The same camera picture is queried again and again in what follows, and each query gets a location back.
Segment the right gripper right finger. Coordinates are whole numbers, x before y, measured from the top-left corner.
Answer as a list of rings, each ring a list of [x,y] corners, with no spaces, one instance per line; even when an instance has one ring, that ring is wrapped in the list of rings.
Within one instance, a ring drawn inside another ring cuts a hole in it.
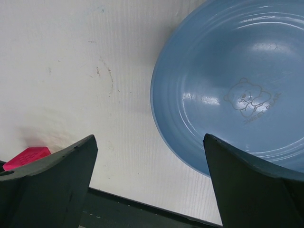
[[[203,140],[225,228],[302,228],[304,174],[244,152],[214,135]]]

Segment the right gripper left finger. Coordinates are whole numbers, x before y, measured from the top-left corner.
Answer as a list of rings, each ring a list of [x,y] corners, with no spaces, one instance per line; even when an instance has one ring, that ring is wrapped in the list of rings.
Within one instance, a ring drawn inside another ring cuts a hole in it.
[[[94,135],[0,174],[2,228],[77,228],[98,147]]]

